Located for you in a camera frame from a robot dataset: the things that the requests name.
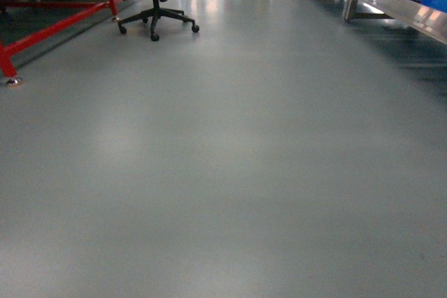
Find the stainless steel shelf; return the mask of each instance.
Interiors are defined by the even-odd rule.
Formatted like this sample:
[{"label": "stainless steel shelf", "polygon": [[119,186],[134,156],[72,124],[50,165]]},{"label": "stainless steel shelf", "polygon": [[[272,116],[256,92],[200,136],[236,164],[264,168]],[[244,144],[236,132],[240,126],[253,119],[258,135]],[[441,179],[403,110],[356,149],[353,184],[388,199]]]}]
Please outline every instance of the stainless steel shelf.
[{"label": "stainless steel shelf", "polygon": [[389,17],[447,44],[447,13],[412,0],[348,0],[343,13],[345,21],[355,17],[357,1],[382,11]]}]

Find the chair base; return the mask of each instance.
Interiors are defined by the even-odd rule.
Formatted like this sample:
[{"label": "chair base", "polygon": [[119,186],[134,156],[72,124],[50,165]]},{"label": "chair base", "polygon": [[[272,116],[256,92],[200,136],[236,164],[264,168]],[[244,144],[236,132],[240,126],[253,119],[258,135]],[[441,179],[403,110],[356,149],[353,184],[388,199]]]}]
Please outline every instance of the chair base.
[{"label": "chair base", "polygon": [[173,19],[181,20],[183,22],[191,22],[193,24],[191,28],[192,31],[194,33],[197,33],[199,31],[200,27],[196,24],[196,21],[186,16],[183,10],[161,8],[159,0],[152,0],[152,1],[154,2],[154,7],[151,8],[150,10],[144,10],[143,12],[132,15],[131,17],[128,17],[126,19],[118,20],[118,28],[121,34],[127,33],[127,29],[122,26],[123,24],[138,20],[142,20],[144,23],[147,23],[150,17],[152,17],[150,29],[151,29],[151,40],[153,41],[158,41],[160,39],[159,35],[155,33],[155,26],[161,17],[171,17]]}]

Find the metal leg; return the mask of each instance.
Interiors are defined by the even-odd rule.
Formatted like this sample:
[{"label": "metal leg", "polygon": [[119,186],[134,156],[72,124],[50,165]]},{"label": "metal leg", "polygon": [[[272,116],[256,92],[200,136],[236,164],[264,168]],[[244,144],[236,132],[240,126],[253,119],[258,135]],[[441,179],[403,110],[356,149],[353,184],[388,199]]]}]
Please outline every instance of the metal leg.
[{"label": "metal leg", "polygon": [[356,15],[358,0],[346,0],[343,9],[343,19],[346,23],[349,23]]}]

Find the red metal frame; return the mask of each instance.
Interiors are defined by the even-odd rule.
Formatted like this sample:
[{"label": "red metal frame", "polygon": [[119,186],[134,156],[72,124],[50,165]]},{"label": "red metal frame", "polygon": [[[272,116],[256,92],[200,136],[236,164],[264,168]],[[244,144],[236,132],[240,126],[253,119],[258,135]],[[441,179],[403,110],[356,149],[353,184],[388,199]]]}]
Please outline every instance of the red metal frame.
[{"label": "red metal frame", "polygon": [[23,38],[17,42],[14,42],[10,45],[3,46],[0,41],[0,68],[5,77],[15,77],[17,76],[17,71],[10,58],[25,50],[36,43],[41,42],[42,40],[60,32],[61,30],[79,22],[90,15],[104,9],[110,8],[112,11],[112,15],[116,17],[118,15],[117,3],[123,0],[108,0],[100,3],[92,3],[92,2],[28,2],[28,1],[20,1],[20,0],[0,0],[0,8],[3,10],[6,7],[39,7],[39,8],[85,8],[84,10],[76,13],[70,17],[67,17],[64,20],[59,21],[52,26],[49,26],[45,29],[38,31],[37,33],[31,34],[26,38]]}]

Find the gray floor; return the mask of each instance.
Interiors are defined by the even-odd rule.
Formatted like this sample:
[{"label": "gray floor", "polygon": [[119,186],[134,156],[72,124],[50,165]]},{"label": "gray floor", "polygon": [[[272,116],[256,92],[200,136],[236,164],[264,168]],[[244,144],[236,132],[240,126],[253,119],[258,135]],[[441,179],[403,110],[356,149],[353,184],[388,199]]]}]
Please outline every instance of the gray floor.
[{"label": "gray floor", "polygon": [[169,0],[200,33],[21,67],[0,297],[447,297],[447,48],[342,1]]}]

